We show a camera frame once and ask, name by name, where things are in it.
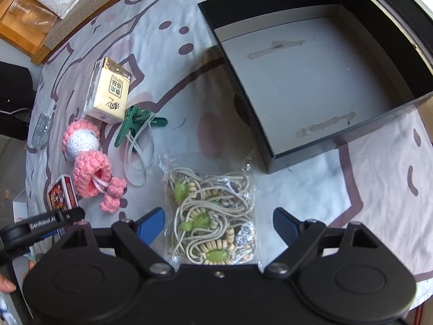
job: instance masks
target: green bead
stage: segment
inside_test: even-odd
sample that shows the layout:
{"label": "green bead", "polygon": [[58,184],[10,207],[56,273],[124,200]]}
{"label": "green bead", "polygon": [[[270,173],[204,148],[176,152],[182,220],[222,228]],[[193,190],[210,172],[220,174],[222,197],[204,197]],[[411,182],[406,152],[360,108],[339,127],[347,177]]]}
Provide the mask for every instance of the green bead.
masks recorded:
{"label": "green bead", "polygon": [[182,231],[191,232],[192,231],[192,222],[184,221],[181,223],[180,228]]}
{"label": "green bead", "polygon": [[211,226],[211,217],[207,213],[201,213],[193,219],[193,228],[209,228]]}
{"label": "green bead", "polygon": [[209,261],[223,261],[229,254],[225,249],[214,249],[213,251],[206,253],[206,259]]}
{"label": "green bead", "polygon": [[186,183],[176,182],[174,194],[176,202],[182,204],[188,197],[188,185]]}

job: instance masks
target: yellow tissue package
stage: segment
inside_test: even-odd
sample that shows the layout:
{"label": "yellow tissue package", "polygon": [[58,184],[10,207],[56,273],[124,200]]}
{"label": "yellow tissue package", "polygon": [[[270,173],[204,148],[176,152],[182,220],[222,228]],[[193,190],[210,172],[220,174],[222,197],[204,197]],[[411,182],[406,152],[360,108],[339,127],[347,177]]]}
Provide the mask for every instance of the yellow tissue package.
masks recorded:
{"label": "yellow tissue package", "polygon": [[131,73],[110,58],[96,62],[84,114],[111,125],[123,122],[130,81]]}

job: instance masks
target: human hand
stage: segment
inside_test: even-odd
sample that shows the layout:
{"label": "human hand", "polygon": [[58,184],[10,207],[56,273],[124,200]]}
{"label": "human hand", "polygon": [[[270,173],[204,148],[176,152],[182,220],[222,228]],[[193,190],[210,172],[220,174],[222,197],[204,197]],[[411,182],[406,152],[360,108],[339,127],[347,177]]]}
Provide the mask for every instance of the human hand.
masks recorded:
{"label": "human hand", "polygon": [[[35,262],[29,260],[29,271],[33,269]],[[9,281],[6,277],[0,274],[0,291],[3,293],[12,293],[17,287],[13,282]]]}

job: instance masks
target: pink yarn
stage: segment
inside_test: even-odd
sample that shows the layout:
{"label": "pink yarn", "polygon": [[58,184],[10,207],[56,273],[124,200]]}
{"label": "pink yarn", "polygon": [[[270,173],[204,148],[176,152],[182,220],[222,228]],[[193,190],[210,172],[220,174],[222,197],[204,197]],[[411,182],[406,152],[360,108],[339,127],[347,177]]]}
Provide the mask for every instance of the pink yarn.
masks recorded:
{"label": "pink yarn", "polygon": [[83,198],[100,193],[93,184],[93,175],[105,182],[110,181],[111,163],[107,155],[98,151],[80,152],[75,159],[73,178],[77,193]]}
{"label": "pink yarn", "polygon": [[128,182],[123,178],[113,177],[110,181],[110,185],[107,188],[107,193],[112,195],[114,198],[121,198],[125,191]]}
{"label": "pink yarn", "polygon": [[86,119],[75,119],[74,122],[72,122],[64,132],[63,140],[61,142],[61,150],[63,152],[66,150],[66,145],[68,144],[68,140],[71,137],[72,133],[79,129],[89,129],[99,139],[99,128],[95,124]]}
{"label": "pink yarn", "polygon": [[103,212],[114,214],[120,208],[120,200],[106,194],[104,201],[99,204],[99,207]]}

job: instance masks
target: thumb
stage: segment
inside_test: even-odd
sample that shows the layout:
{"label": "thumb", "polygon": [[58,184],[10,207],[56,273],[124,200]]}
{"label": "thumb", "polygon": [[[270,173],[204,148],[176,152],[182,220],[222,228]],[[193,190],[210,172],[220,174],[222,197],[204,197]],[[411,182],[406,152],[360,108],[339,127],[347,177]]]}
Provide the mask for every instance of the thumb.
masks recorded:
{"label": "thumb", "polygon": [[11,293],[15,291],[17,287],[10,282],[7,278],[0,274],[0,291],[4,293]]}

